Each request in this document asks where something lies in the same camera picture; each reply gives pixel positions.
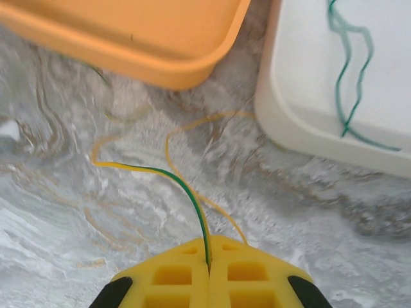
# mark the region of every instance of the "black rubber corner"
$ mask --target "black rubber corner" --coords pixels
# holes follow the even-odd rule
[[[122,277],[106,284],[89,308],[118,308],[132,284],[130,277]]]
[[[321,291],[308,280],[298,276],[289,276],[288,282],[304,308],[333,308]]]

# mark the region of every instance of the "white tray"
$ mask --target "white tray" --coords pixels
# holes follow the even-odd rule
[[[258,122],[291,150],[411,178],[411,1],[341,0],[335,6],[349,22],[370,29],[375,47],[351,126],[400,152],[341,138],[334,86],[345,56],[328,27],[327,7],[327,0],[273,2],[255,98]],[[346,115],[367,56],[361,37],[350,39],[353,60],[342,83]]]

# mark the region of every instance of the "rectangular hole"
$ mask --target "rectangular hole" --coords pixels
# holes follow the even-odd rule
[[[189,308],[190,296],[178,294],[149,295],[144,301],[144,308]]]
[[[267,271],[258,262],[234,262],[228,267],[228,281],[266,281]]]
[[[153,284],[188,285],[191,284],[191,268],[189,266],[170,265],[160,267],[154,275]]]
[[[230,292],[231,308],[275,308],[274,294],[265,290],[235,290]]]

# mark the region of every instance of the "orange plastic container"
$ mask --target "orange plastic container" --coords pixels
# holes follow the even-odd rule
[[[250,0],[0,0],[28,40],[147,83],[183,90],[228,52]]]

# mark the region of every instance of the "gray marble surface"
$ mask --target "gray marble surface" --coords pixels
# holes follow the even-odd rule
[[[252,110],[269,3],[252,2],[210,79],[181,93],[105,72],[110,89],[87,66],[0,28],[0,307],[88,307],[119,270],[201,235],[173,183],[94,167],[91,148],[121,133],[101,159],[168,169],[168,132]],[[410,307],[410,181],[281,151],[247,119],[205,124],[170,146],[252,246],[306,270],[333,307]],[[239,239],[205,211],[212,233]]]

